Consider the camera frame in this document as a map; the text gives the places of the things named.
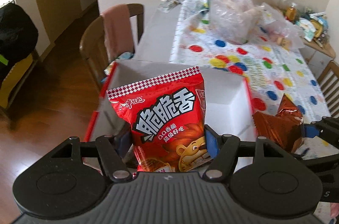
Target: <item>pink towel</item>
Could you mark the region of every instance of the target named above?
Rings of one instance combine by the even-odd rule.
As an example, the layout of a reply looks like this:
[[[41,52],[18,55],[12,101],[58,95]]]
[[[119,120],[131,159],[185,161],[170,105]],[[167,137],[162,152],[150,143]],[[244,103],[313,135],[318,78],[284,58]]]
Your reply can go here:
[[[105,46],[110,61],[124,52],[134,53],[134,42],[126,4],[119,4],[104,11]]]

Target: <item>wooden chair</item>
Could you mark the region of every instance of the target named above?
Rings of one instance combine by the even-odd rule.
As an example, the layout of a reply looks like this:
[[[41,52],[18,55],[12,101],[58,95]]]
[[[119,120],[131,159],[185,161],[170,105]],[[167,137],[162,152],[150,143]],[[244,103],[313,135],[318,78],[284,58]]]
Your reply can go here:
[[[339,65],[331,60],[317,79],[332,117],[339,116]]]
[[[137,17],[138,43],[144,32],[144,6],[141,4],[127,4],[129,16]],[[101,81],[106,76],[104,70],[108,66],[108,56],[104,45],[105,32],[102,16],[96,18],[85,30],[80,41],[80,54],[94,79],[97,90],[100,92]]]

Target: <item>screw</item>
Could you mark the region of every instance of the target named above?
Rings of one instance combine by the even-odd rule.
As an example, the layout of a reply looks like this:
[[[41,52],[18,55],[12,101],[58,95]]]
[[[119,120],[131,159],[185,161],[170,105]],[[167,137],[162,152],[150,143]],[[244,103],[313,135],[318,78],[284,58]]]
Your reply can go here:
[[[211,169],[206,171],[206,176],[208,179],[220,178],[222,176],[222,172],[217,169]]]
[[[128,176],[129,176],[129,172],[126,170],[116,170],[113,173],[113,177],[115,179],[124,179],[124,178],[127,178]]]

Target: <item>chocolate wrapper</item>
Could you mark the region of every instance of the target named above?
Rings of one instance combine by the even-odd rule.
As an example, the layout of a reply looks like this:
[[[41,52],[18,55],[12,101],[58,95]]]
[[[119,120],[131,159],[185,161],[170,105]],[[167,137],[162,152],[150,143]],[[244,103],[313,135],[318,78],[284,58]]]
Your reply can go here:
[[[303,122],[301,111],[285,94],[282,96],[276,116],[288,119],[296,125],[300,125]]]
[[[256,112],[253,115],[258,136],[265,136],[287,152],[294,152],[300,145],[301,128],[289,119]]]

